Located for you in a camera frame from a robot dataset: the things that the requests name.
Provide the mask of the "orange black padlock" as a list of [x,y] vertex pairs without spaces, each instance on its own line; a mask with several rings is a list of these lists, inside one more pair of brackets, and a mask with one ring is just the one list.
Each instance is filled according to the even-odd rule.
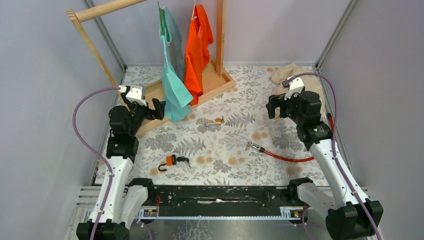
[[177,164],[177,156],[175,154],[169,155],[165,159],[165,163],[161,163],[158,166],[159,172],[166,172],[168,170],[168,167],[175,166]]

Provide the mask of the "black key bunch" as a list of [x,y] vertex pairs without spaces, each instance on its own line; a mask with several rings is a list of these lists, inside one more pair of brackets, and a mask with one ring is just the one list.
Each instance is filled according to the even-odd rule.
[[176,161],[181,162],[181,163],[185,163],[185,164],[188,165],[189,168],[191,168],[190,160],[187,157],[179,156],[179,157],[176,158]]

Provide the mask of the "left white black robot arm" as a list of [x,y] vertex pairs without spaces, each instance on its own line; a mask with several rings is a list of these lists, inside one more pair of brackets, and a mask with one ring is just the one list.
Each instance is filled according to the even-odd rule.
[[153,181],[149,178],[134,178],[126,189],[126,182],[133,168],[139,140],[136,133],[145,120],[162,120],[165,116],[165,101],[152,99],[154,108],[144,103],[143,96],[129,99],[121,93],[125,105],[110,109],[109,138],[106,154],[92,147],[106,165],[107,171],[100,193],[86,222],[77,225],[79,240],[128,240],[131,225],[142,205],[155,200]]

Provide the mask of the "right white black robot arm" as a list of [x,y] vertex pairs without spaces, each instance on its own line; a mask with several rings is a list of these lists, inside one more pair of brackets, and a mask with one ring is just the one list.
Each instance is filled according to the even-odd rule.
[[288,185],[291,189],[286,193],[287,201],[293,206],[305,203],[313,208],[324,218],[334,240],[380,239],[378,225],[384,209],[378,200],[370,200],[343,161],[331,128],[321,120],[319,94],[303,90],[290,97],[271,95],[265,106],[270,119],[279,108],[281,118],[290,118],[296,124],[299,140],[319,164],[332,192],[329,196],[310,180],[296,179]]

